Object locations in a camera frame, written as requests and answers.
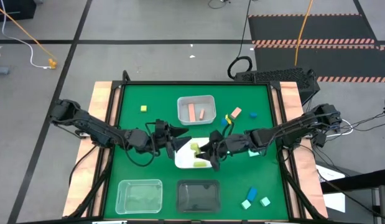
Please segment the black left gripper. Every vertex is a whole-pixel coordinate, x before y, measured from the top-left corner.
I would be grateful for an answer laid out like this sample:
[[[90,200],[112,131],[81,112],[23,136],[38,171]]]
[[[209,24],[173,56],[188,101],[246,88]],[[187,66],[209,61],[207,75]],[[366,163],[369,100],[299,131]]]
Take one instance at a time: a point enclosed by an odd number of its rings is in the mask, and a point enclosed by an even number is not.
[[[192,139],[191,136],[187,136],[182,138],[174,138],[172,141],[172,137],[179,137],[187,133],[188,128],[174,127],[161,119],[156,119],[154,124],[155,131],[153,134],[152,145],[154,147],[155,156],[160,155],[160,149],[163,147],[166,149],[168,156],[173,156],[174,151],[178,152],[186,143]]]

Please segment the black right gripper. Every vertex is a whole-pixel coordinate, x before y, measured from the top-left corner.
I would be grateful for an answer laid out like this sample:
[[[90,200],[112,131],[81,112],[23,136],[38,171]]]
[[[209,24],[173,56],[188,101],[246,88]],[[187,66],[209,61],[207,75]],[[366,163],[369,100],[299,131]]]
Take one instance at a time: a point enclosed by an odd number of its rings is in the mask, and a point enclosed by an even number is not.
[[[223,135],[217,130],[210,133],[209,142],[200,146],[200,152],[209,152],[211,155],[210,164],[214,171],[220,170],[220,162],[218,156],[234,154],[228,149]]]

